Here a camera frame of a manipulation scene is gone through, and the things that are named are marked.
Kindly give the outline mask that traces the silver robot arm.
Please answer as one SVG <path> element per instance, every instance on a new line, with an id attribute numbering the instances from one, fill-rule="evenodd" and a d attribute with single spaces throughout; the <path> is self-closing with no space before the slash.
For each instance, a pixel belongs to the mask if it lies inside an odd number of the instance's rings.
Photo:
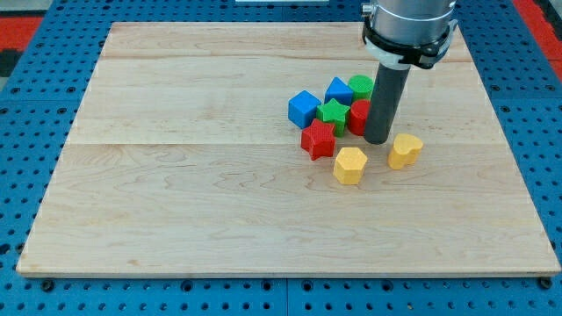
<path id="1" fill-rule="evenodd" d="M 392 70 L 431 69 L 449 50 L 455 0 L 370 0 L 361 5 L 366 50 Z"/>

